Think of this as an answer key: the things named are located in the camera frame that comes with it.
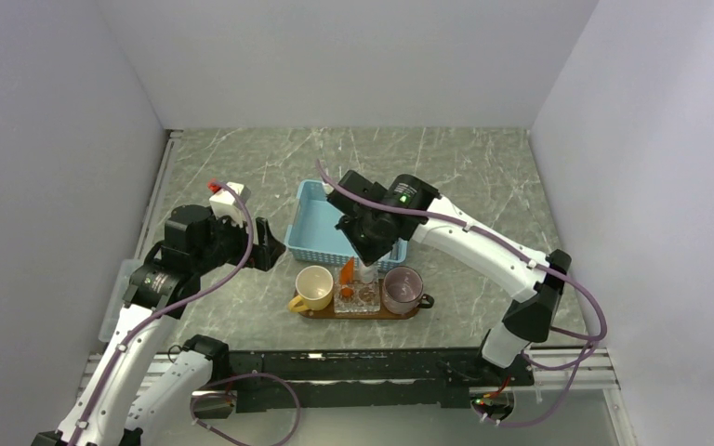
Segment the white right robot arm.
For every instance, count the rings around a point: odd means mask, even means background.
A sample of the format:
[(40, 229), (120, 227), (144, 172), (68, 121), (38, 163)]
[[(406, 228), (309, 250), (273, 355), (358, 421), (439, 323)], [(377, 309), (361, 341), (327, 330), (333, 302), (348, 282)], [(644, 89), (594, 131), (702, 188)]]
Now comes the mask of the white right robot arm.
[(336, 224), (358, 257), (378, 262), (400, 240), (427, 245), (498, 284), (511, 302), (481, 342), (475, 373), (487, 386), (507, 378), (511, 364), (533, 343), (549, 337), (571, 258), (525, 247), (459, 209), (430, 184), (403, 174), (385, 188), (348, 171), (326, 180), (326, 200), (340, 213)]

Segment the orange toothpaste tube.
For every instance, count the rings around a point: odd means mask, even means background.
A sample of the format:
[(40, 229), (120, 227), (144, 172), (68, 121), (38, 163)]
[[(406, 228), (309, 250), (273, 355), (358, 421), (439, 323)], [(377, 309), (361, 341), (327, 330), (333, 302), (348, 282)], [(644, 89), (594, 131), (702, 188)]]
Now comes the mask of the orange toothpaste tube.
[(350, 301), (354, 295), (354, 268), (355, 258), (351, 257), (339, 272), (339, 295), (343, 301)]

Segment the clear glass holder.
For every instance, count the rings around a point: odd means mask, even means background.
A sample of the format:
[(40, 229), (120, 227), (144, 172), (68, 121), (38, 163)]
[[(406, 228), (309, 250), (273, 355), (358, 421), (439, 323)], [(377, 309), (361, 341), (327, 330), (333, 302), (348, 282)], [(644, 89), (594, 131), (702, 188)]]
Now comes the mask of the clear glass holder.
[(334, 312), (338, 317), (358, 316), (378, 313), (381, 309), (381, 290), (377, 280), (373, 283), (363, 284), (359, 281), (357, 267), (354, 268), (354, 295), (350, 301), (340, 298), (339, 273), (337, 276), (336, 291), (334, 294)]

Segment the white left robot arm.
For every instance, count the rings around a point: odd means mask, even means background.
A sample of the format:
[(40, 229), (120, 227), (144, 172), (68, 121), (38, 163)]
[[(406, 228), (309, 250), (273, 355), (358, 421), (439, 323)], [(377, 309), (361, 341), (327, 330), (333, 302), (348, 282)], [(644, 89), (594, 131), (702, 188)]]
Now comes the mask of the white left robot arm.
[(139, 389), (192, 297), (207, 293), (203, 277), (226, 264), (268, 271), (284, 251), (263, 217), (198, 204), (175, 208), (163, 239), (128, 280), (112, 339), (85, 390), (59, 426), (33, 444), (152, 444), (194, 390), (219, 389), (232, 372), (228, 345), (197, 334), (158, 382)]

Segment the white toothpaste tube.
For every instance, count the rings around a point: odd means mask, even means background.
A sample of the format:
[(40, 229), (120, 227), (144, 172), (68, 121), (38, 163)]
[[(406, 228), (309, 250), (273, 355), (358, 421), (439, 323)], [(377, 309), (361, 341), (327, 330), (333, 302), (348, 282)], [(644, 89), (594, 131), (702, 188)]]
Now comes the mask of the white toothpaste tube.
[(362, 260), (358, 261), (357, 272), (359, 281), (363, 284), (373, 283), (377, 280), (377, 265), (367, 265)]

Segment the yellow mug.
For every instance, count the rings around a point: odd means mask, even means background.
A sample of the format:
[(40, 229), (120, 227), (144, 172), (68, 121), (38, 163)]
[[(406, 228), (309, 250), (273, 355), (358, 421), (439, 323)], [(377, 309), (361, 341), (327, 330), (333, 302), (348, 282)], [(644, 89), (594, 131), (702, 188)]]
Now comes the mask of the yellow mug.
[(292, 312), (319, 311), (333, 300), (335, 281), (329, 269), (322, 266), (304, 268), (295, 279), (296, 293), (288, 302)]

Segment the purple mug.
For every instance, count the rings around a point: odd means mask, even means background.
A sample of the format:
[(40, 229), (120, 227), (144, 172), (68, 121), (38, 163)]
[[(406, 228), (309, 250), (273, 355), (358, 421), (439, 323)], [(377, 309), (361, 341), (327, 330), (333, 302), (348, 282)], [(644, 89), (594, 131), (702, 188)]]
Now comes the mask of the purple mug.
[(382, 283), (382, 304), (392, 314), (405, 315), (419, 309), (431, 309), (435, 299), (425, 292), (421, 275), (400, 266), (390, 269)]

